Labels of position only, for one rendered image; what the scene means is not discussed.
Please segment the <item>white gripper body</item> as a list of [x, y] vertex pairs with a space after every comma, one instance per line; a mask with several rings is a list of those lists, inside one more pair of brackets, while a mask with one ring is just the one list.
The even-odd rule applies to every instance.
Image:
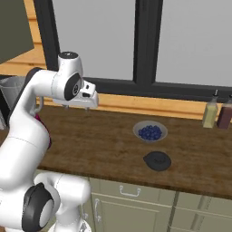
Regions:
[[93, 108], [96, 109], [99, 104], [99, 97], [98, 93], [94, 92], [93, 96], [91, 97], [78, 97], [76, 96], [70, 101], [61, 101], [57, 99], [53, 99], [54, 103], [61, 104], [61, 105], [68, 105], [68, 106], [77, 106], [83, 108]]

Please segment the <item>black blender lid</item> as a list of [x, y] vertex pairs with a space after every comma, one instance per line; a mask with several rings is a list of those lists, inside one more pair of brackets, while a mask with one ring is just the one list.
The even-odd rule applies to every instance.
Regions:
[[152, 151], [143, 157], [143, 160], [150, 169], [164, 171], [171, 165], [170, 157], [162, 151]]

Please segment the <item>dark red appliance base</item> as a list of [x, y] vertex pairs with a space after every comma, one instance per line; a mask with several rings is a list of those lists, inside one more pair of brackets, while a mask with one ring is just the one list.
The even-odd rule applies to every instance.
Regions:
[[35, 118], [40, 122], [40, 124], [43, 126], [43, 130], [46, 133], [47, 136], [47, 140], [48, 140], [48, 145], [47, 145], [47, 150], [49, 150], [52, 146], [52, 138], [51, 138], [51, 134], [50, 131], [48, 131], [46, 125], [44, 124], [44, 122], [41, 120], [40, 116], [38, 113], [35, 114]]

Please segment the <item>grey bowl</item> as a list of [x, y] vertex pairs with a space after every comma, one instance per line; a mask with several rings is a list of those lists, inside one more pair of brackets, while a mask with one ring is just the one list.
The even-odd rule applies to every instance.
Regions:
[[[141, 138], [139, 136], [139, 130], [142, 129], [143, 127], [148, 126], [148, 125], [158, 126], [161, 129], [162, 135], [158, 140], [144, 140], [143, 138]], [[164, 125], [162, 125], [161, 123], [156, 122], [156, 121], [140, 121], [140, 122], [138, 122], [137, 124], [134, 125], [133, 132], [139, 139], [141, 139], [143, 141], [146, 141], [146, 142], [149, 142], [149, 143], [163, 140], [168, 135], [168, 129]]]

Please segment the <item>blueberries pile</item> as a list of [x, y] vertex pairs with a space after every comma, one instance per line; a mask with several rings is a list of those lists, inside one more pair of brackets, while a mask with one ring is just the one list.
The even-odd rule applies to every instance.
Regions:
[[139, 130], [139, 136], [144, 140], [158, 140], [162, 131], [158, 126], [148, 125]]

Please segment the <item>olive drawer front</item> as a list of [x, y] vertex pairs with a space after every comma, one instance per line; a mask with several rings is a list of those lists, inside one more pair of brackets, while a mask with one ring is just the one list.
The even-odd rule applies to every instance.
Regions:
[[[110, 181], [104, 179], [90, 178], [92, 192], [108, 195], [118, 198], [134, 199], [138, 201], [150, 202], [154, 204], [172, 206], [176, 192], [173, 190], [166, 190], [161, 188], [151, 188], [128, 183], [121, 183], [117, 181]], [[120, 194], [119, 186], [124, 186], [124, 191], [135, 194], [137, 188], [141, 189], [141, 193], [137, 198], [126, 197]]]
[[177, 207], [232, 217], [232, 200], [230, 199], [180, 192]]

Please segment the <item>olive cupboard door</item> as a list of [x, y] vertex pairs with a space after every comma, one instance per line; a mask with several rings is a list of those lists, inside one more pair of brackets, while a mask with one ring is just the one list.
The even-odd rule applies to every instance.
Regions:
[[171, 207], [92, 193], [100, 204], [101, 222], [94, 216], [96, 232], [167, 232]]
[[176, 208], [169, 232], [232, 232], [232, 217]]

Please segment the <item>yellow oil bottle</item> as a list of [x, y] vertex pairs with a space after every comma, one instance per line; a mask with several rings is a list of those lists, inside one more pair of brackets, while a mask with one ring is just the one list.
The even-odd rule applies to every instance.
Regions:
[[211, 101], [206, 104], [206, 108], [204, 111], [203, 119], [202, 119], [202, 126], [204, 128], [212, 129], [215, 124], [215, 119], [218, 113], [218, 92], [215, 92], [212, 95]]

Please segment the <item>dark brown sauce bottle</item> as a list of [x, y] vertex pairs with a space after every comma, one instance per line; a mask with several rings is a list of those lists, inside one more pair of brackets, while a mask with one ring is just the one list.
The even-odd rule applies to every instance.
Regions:
[[217, 119], [217, 126], [220, 129], [227, 130], [232, 119], [232, 95], [228, 101], [222, 104], [220, 114]]

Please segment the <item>dark window frame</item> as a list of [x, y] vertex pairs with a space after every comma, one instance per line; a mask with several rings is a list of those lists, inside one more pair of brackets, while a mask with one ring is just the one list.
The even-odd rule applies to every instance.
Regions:
[[[156, 78], [163, 0], [136, 0], [133, 79], [130, 81], [89, 77], [97, 92], [207, 102], [214, 93], [225, 102], [232, 87], [165, 83]], [[46, 67], [58, 69], [60, 41], [54, 16], [53, 0], [34, 0], [34, 9], [43, 44]]]

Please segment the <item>olive wall cupboard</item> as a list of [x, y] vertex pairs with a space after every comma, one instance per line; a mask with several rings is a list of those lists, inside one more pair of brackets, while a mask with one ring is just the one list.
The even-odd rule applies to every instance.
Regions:
[[0, 64], [33, 48], [24, 0], [0, 0]]

